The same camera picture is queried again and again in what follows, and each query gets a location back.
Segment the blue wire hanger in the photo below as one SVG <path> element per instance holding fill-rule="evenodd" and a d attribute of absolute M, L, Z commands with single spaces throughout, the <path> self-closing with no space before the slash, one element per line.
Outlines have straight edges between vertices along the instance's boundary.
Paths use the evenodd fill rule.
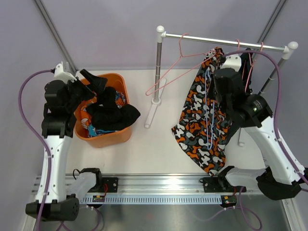
<path fill-rule="evenodd" d="M 207 69 L 205 71 L 205 81 L 207 80 L 211 80 L 211 72 Z M 206 129 L 206 134 L 210 134 L 210 142 L 206 145 L 207 150 L 209 151 L 210 149 L 212 149 L 213 146 L 213 137 L 214 137 L 214 133 L 213 133 L 213 127 L 214 127 L 214 112 L 215 112 L 215 102 L 212 100 L 209 101 L 210 102 L 210 107 L 209 107 L 209 119 L 210 119 L 210 127 Z"/>

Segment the blue orange patterned shorts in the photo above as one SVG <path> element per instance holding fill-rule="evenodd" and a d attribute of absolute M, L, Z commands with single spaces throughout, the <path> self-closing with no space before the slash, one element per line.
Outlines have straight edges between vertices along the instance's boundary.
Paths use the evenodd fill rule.
<path fill-rule="evenodd" d="M 82 126 L 87 129 L 89 131 L 89 137 L 96 137 L 96 136 L 100 136 L 100 135 L 104 135 L 104 134 L 109 134 L 109 133 L 113 133 L 113 132 L 117 132 L 117 131 L 112 131 L 112 132 L 105 132 L 103 130 L 96 130 L 92 125 L 87 126 L 87 120 L 88 120 L 88 116 L 85 115 L 85 113 L 82 111 L 82 109 L 85 107 L 83 106 L 80 109 L 80 115 L 81 115 L 81 124 Z"/>

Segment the black shorts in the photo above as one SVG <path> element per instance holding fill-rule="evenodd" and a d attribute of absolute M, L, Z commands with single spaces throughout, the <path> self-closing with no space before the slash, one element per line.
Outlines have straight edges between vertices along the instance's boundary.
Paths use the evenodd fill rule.
<path fill-rule="evenodd" d="M 136 107 L 126 103 L 125 95 L 113 87 L 106 87 L 96 99 L 82 109 L 88 116 L 87 126 L 92 125 L 96 130 L 121 131 L 141 116 Z"/>

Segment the orange grey camouflage shorts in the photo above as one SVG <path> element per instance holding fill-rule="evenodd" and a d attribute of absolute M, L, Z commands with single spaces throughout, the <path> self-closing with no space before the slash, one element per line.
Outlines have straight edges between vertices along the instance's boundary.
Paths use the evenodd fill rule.
<path fill-rule="evenodd" d="M 208 151 L 206 145 L 210 142 L 210 134 L 206 134 L 206 129 L 210 127 L 209 101 L 212 99 L 208 97 L 211 80 L 205 81 L 205 71 L 208 69 L 212 78 L 214 71 L 222 66 L 218 58 L 223 54 L 223 49 L 216 47 L 205 56 L 186 96 L 180 119 L 171 129 L 179 147 L 211 177 L 217 175 L 226 164 L 225 146 L 231 121 L 221 112 L 216 100 L 213 100 L 214 137 L 212 149 Z"/>

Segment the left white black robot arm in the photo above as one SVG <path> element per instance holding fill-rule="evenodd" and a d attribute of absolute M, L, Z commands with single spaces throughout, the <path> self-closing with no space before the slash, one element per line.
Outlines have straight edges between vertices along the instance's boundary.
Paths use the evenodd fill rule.
<path fill-rule="evenodd" d="M 91 190 L 98 192 L 103 188 L 98 168 L 83 169 L 66 188 L 66 162 L 77 121 L 74 112 L 83 101 L 103 93 L 107 79 L 83 69 L 81 74 L 88 81 L 85 85 L 58 67 L 51 72 L 54 80 L 44 87 L 46 103 L 42 133 L 38 136 L 44 146 L 41 180 L 34 202 L 26 205 L 26 214 L 38 221 L 74 221 L 79 213 L 80 199 Z"/>

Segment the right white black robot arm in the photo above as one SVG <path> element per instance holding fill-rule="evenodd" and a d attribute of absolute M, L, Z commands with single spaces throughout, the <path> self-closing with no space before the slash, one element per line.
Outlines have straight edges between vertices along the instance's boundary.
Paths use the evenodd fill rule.
<path fill-rule="evenodd" d="M 254 140 L 265 164 L 261 169 L 226 167 L 218 175 L 220 189 L 260 190 L 271 200 L 297 196 L 302 190 L 301 176 L 308 177 L 307 169 L 286 146 L 281 147 L 284 141 L 275 134 L 273 112 L 267 101 L 258 94 L 247 94 L 241 74 L 232 68 L 216 70 L 212 87 L 221 111 Z"/>

